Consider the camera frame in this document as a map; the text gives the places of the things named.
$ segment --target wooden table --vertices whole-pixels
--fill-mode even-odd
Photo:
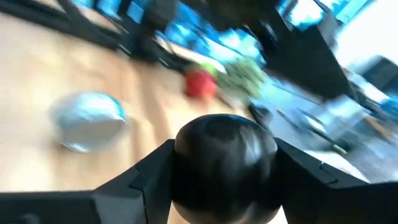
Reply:
[[[2,192],[93,189],[174,138],[198,116],[244,114],[218,100],[187,98],[181,76],[164,67],[132,62],[4,14],[0,27]],[[129,115],[131,129],[108,150],[82,154],[56,142],[49,108],[60,97],[81,90],[113,95]],[[169,223],[186,222],[172,209]],[[272,223],[285,223],[283,213]]]

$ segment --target red apple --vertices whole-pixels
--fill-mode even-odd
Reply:
[[[185,93],[199,99],[207,99],[216,95],[214,77],[206,70],[193,69],[185,72]]]

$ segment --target aluminum foil ball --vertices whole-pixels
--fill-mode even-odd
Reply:
[[[60,142],[80,152],[110,146],[127,126],[121,104],[102,92],[87,91],[61,99],[52,116]]]
[[[276,215],[277,145],[266,129],[236,115],[206,115],[178,132],[174,150],[172,198],[189,223],[267,223]]]

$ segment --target wooden surface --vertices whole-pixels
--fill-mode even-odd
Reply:
[[[182,77],[82,40],[0,14],[0,191],[93,189],[152,152],[197,116],[237,113],[182,93]],[[131,129],[108,150],[82,154],[56,142],[49,108],[101,90],[121,101]],[[169,223],[185,223],[172,209]],[[272,223],[285,223],[283,213]]]

